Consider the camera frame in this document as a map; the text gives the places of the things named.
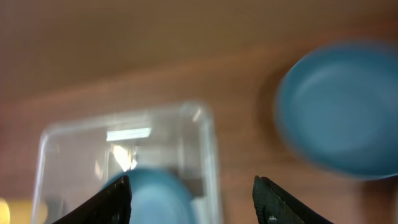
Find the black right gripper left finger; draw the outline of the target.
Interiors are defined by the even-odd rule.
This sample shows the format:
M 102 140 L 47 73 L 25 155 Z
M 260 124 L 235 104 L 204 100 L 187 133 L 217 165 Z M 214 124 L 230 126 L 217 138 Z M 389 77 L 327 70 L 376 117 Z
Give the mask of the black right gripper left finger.
M 129 224 L 131 200 L 129 177 L 122 175 L 53 224 Z

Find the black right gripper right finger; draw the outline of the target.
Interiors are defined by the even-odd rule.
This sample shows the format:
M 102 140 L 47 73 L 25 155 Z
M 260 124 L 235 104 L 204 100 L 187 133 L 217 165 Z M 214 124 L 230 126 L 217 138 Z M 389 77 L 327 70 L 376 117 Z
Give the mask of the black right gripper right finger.
M 252 199 L 258 224 L 332 224 L 267 177 L 255 176 Z

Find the dark blue plastic bowl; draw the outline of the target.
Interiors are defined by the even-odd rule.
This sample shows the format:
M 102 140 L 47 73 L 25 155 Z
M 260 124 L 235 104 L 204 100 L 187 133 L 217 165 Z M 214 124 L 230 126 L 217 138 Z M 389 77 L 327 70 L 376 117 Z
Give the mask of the dark blue plastic bowl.
M 182 181 L 161 169 L 138 168 L 110 178 L 129 177 L 131 186 L 130 224 L 196 224 L 192 194 Z

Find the yellow plastic cup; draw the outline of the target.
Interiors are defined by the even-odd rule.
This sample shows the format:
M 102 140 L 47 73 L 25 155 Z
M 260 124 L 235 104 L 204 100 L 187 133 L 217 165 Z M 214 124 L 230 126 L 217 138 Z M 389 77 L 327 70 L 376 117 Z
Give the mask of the yellow plastic cup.
M 30 224 L 33 203 L 30 200 L 11 200 L 1 198 L 1 224 Z M 39 205 L 34 223 L 44 224 L 49 215 L 45 203 Z

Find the large cream plastic bowl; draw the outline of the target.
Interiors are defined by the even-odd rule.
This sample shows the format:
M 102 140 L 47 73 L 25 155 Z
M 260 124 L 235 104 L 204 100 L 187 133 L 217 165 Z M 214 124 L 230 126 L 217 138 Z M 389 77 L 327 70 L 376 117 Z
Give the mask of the large cream plastic bowl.
M 397 175 L 397 45 L 317 47 L 282 78 L 275 126 L 309 162 L 362 179 Z

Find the clear plastic storage container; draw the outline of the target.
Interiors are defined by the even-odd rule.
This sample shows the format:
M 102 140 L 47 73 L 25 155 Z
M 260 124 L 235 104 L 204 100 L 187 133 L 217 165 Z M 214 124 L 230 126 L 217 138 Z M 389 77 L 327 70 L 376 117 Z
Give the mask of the clear plastic storage container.
M 32 223 L 53 223 L 134 169 L 164 170 L 191 194 L 197 223 L 222 223 L 211 111 L 186 102 L 58 123 L 40 138 Z

